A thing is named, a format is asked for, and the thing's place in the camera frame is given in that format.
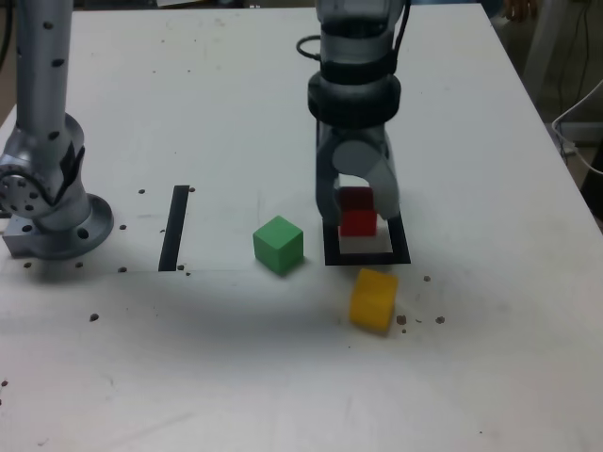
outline white tabletop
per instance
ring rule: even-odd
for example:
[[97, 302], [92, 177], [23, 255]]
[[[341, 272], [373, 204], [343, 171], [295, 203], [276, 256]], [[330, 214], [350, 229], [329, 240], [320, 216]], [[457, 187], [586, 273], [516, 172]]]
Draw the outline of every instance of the white tabletop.
[[[116, 229], [29, 269], [0, 246], [0, 450], [603, 450], [603, 238], [481, 7], [413, 8], [400, 52], [406, 334], [350, 325], [358, 269], [323, 265], [317, 32], [312, 9], [74, 15], [68, 109]], [[190, 276], [156, 271], [178, 184]], [[286, 278], [253, 258], [275, 215], [304, 230]]]

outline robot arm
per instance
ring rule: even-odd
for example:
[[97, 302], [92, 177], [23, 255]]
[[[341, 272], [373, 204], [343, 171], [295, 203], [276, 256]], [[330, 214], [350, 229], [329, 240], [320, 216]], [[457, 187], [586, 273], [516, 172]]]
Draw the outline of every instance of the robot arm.
[[84, 133], [65, 113], [73, 0], [20, 0], [17, 122], [0, 156], [4, 233], [15, 257], [64, 259], [111, 232], [108, 204], [81, 181]]
[[[396, 45], [396, 23], [404, 10]], [[410, 1], [317, 0], [321, 23], [320, 71], [308, 86], [317, 119], [318, 210], [340, 224], [339, 174], [365, 179], [383, 219], [399, 214], [398, 182], [385, 123], [399, 108], [394, 75]]]

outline red cube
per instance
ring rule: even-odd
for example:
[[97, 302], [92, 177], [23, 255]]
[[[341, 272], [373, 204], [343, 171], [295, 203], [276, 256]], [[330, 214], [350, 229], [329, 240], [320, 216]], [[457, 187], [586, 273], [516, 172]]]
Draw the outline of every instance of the red cube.
[[377, 212], [373, 204], [373, 190], [364, 186], [345, 186], [339, 189], [342, 210], [342, 237], [371, 237], [377, 234]]

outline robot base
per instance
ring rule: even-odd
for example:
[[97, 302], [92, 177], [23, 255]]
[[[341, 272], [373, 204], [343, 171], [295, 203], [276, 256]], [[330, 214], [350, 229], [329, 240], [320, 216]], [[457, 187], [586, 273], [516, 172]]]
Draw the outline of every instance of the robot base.
[[113, 229], [113, 213], [105, 200], [90, 194], [88, 198], [90, 215], [66, 231], [44, 232], [32, 220], [13, 216], [4, 232], [12, 257], [69, 259], [98, 247]]

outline green cube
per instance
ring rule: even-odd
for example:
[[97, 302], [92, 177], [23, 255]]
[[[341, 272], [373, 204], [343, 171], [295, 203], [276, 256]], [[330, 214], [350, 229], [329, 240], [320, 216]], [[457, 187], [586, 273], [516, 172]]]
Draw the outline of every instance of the green cube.
[[285, 275], [303, 261], [303, 231], [283, 217], [275, 217], [253, 234], [255, 258], [277, 275]]

